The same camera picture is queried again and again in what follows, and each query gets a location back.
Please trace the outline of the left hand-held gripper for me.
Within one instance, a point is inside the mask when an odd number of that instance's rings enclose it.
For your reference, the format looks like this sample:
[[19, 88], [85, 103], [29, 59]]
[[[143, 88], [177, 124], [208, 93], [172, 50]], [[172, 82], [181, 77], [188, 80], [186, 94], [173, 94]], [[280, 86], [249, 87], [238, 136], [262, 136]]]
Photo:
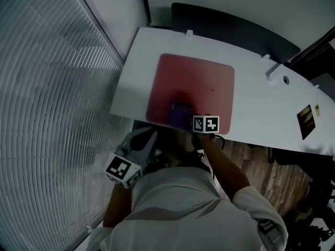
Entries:
[[140, 128], [126, 135], [105, 163], [105, 174], [115, 184], [129, 189], [143, 176], [157, 141], [157, 129]]

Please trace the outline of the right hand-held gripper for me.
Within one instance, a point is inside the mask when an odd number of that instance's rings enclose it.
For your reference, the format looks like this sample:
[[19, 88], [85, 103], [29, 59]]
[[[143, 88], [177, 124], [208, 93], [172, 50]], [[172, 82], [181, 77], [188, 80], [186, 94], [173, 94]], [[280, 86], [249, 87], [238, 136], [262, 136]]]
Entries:
[[193, 116], [192, 132], [200, 134], [219, 133], [219, 116]]

